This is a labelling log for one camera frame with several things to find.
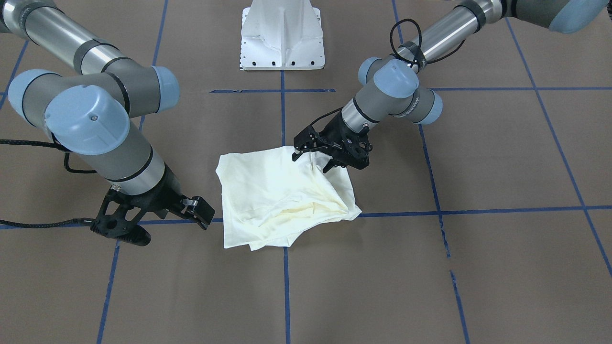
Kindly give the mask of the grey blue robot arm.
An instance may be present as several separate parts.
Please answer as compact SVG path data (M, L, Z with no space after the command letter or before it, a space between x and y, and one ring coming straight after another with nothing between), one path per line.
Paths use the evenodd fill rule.
M486 24L505 17L549 29L574 33L586 27L605 8L605 0L464 0L417 37L402 45L390 40L391 54L371 57L358 71L361 90L346 105L330 112L331 120L316 130L310 124L294 138L293 161L308 152L329 156L323 172L334 167L369 166L369 132L393 116L419 125L441 115L442 100L420 84L418 74L428 65L457 52L466 39Z

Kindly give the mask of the second grey blue robot arm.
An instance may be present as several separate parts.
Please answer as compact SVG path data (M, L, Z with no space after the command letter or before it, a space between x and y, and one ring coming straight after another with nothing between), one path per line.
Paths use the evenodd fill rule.
M168 213L208 228L215 211L180 183L132 118L177 105L180 87L168 68L142 66L69 18L52 0L3 0L1 31L41 46L75 76L43 69L15 76L7 89L14 110L48 136L50 146L78 155L110 183L96 218L75 218L103 237L146 246L139 221Z

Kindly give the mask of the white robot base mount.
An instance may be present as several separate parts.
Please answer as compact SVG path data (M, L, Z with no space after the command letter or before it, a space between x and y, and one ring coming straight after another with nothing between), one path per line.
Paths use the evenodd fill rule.
M309 0L254 0L241 19L241 70L324 68L321 12Z

